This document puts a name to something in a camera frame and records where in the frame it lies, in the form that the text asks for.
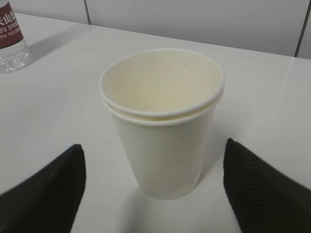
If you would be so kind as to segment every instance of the cup bottom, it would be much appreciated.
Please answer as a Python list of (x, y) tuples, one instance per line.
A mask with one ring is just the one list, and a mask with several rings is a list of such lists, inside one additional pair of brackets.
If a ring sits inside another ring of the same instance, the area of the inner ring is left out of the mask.
[(190, 193), (199, 183), (200, 176), (201, 176), (201, 171), (199, 171), (198, 174), (193, 179), (191, 179), (188, 183), (184, 184), (178, 190), (175, 190), (175, 191), (168, 190), (167, 193), (164, 193), (164, 192), (154, 193), (154, 192), (151, 192), (150, 190), (147, 190), (144, 187), (141, 187), (141, 186), (139, 187), (149, 197), (159, 199), (159, 200), (173, 200), (173, 199), (181, 198), (185, 196), (186, 194)]

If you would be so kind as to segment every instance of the paper cup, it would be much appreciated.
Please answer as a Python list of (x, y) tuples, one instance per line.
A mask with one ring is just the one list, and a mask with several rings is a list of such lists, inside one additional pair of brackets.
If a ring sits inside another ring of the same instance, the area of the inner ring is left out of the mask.
[(175, 199), (196, 186), (223, 87), (219, 65), (186, 50), (137, 53), (102, 74), (103, 104), (146, 194)]

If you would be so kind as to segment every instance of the white wall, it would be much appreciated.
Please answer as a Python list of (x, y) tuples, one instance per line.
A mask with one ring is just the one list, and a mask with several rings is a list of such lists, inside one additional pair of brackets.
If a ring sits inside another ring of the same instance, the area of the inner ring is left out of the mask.
[(311, 59), (311, 16), (303, 36), (298, 57)]
[(10, 0), (16, 13), (87, 23), (83, 0)]
[(309, 0), (87, 0), (94, 25), (294, 56)]

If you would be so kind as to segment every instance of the table surface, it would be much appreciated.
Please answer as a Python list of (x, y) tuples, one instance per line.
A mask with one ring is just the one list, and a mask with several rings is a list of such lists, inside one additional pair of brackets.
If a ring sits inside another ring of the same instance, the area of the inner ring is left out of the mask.
[[(0, 75), (0, 193), (80, 143), (87, 183), (73, 233), (238, 233), (222, 183), (228, 137), (311, 188), (311, 60), (17, 18), (35, 62)], [(98, 91), (100, 74), (110, 64), (155, 48), (206, 54), (226, 75), (202, 179), (190, 194), (170, 201), (139, 192)]]

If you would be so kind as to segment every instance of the textured black material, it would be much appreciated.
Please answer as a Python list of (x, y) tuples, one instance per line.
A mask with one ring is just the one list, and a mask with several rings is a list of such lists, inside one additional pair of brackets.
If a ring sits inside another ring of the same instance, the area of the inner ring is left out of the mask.
[(74, 145), (0, 196), (0, 233), (69, 233), (85, 184), (84, 153)]
[(225, 191), (243, 233), (311, 233), (311, 191), (232, 139), (224, 173)]

